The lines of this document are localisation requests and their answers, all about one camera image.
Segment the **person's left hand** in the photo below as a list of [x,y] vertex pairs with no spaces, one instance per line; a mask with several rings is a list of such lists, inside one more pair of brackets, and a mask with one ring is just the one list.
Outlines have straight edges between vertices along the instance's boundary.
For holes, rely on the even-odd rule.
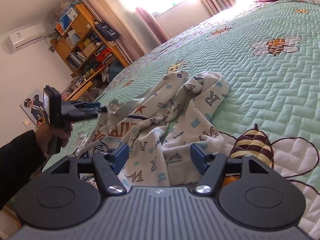
[[49,142],[55,135],[62,139],[61,147],[64,148],[71,137],[73,123],[69,123],[67,128],[50,126],[48,123],[42,124],[35,132],[36,142],[43,153],[47,153]]

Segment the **left forearm black sleeve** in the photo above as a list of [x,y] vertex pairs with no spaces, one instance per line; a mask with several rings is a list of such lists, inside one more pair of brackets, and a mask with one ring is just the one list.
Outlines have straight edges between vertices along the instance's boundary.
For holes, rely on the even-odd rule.
[[31,175],[45,161],[33,130],[1,147],[1,207],[29,182]]

